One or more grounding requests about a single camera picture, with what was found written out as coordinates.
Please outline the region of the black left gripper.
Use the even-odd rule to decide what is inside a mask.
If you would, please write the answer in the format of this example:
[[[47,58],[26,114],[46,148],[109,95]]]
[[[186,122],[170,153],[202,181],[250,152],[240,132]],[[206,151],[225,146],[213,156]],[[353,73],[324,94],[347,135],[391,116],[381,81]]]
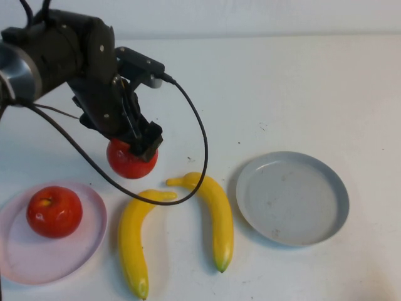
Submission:
[[[127,94],[117,70],[113,29],[96,17],[70,17],[67,22],[79,37],[83,65],[79,74],[68,81],[84,114],[80,121],[105,137],[122,139],[133,145],[133,155],[150,162],[162,143],[162,128],[155,122],[141,123],[128,117],[123,101]]]

